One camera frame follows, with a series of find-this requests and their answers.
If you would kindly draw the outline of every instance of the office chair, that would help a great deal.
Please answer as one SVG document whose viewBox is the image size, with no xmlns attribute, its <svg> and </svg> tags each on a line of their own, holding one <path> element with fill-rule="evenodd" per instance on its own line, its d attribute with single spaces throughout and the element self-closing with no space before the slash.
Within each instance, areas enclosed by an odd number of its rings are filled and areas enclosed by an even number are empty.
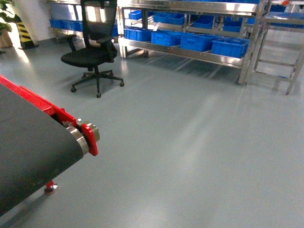
<svg viewBox="0 0 304 228">
<path fill-rule="evenodd" d="M 124 86 L 124 80 L 115 77 L 112 70 L 98 71 L 100 64 L 112 63 L 117 56 L 117 50 L 112 43 L 117 0 L 81 0 L 80 4 L 85 48 L 76 50 L 72 41 L 74 36 L 68 36 L 66 39 L 72 52 L 63 55 L 61 61 L 75 67 L 88 68 L 88 71 L 90 71 L 84 73 L 80 81 L 72 84 L 71 92 L 76 92 L 76 85 L 96 79 L 97 97 L 100 98 L 100 78 L 119 80 L 121 81 L 120 86 Z"/>
</svg>

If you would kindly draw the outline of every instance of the metal cart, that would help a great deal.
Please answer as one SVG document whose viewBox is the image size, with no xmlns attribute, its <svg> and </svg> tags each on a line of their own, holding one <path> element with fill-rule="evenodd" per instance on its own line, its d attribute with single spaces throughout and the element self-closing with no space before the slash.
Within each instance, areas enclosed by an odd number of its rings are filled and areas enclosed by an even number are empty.
<svg viewBox="0 0 304 228">
<path fill-rule="evenodd" d="M 289 32 L 304 32 L 303 25 L 304 25 L 304 14 L 299 15 L 298 13 L 273 13 L 269 12 L 267 15 L 265 15 L 262 18 L 262 24 L 261 29 L 257 36 L 257 42 L 256 42 L 256 48 L 254 49 L 252 61 L 250 62 L 249 66 L 249 74 L 246 79 L 246 83 L 251 79 L 252 76 L 263 76 L 268 78 L 273 78 L 280 81 L 287 81 L 289 82 L 289 87 L 287 89 L 286 95 L 290 93 L 292 90 L 299 73 L 302 69 L 303 63 L 304 63 L 304 44 L 302 45 L 302 48 L 300 49 L 300 52 L 298 54 L 298 57 L 295 61 L 295 63 L 290 64 L 286 62 L 278 62 L 278 61 L 272 61 L 272 60 L 266 60 L 261 58 L 262 50 L 265 45 L 266 37 L 268 34 L 268 31 L 270 29 L 277 29 L 277 30 L 287 30 Z M 293 25 L 294 28 L 286 28 L 284 26 L 286 25 Z M 289 77 L 284 76 L 275 76 L 270 75 L 265 72 L 259 72 L 257 71 L 257 66 L 259 63 L 266 63 L 271 65 L 280 65 L 285 67 L 290 67 L 291 73 Z"/>
</svg>

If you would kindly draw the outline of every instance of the conveyor belt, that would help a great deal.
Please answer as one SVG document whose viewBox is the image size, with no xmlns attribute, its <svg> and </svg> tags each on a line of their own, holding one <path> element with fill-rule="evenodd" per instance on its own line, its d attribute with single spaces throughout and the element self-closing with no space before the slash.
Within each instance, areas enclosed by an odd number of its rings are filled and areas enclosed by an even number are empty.
<svg viewBox="0 0 304 228">
<path fill-rule="evenodd" d="M 0 84 L 0 216 L 82 157 L 65 127 Z"/>
</svg>

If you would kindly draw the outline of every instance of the adjustable foot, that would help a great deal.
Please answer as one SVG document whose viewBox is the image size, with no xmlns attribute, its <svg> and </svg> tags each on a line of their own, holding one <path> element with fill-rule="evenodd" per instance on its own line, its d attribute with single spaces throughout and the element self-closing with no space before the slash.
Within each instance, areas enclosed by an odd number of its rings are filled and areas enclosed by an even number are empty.
<svg viewBox="0 0 304 228">
<path fill-rule="evenodd" d="M 58 184 L 54 183 L 52 180 L 46 184 L 46 188 L 44 189 L 44 192 L 47 195 L 52 195 L 54 194 L 58 189 Z"/>
</svg>

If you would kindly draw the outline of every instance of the white wall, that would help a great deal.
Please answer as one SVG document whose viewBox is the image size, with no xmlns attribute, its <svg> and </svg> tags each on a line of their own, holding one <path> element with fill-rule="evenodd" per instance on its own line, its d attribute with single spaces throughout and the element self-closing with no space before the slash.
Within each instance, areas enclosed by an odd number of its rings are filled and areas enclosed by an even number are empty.
<svg viewBox="0 0 304 228">
<path fill-rule="evenodd" d="M 50 13 L 45 0 L 15 0 L 13 9 L 25 24 L 34 43 L 55 37 L 48 28 Z"/>
</svg>

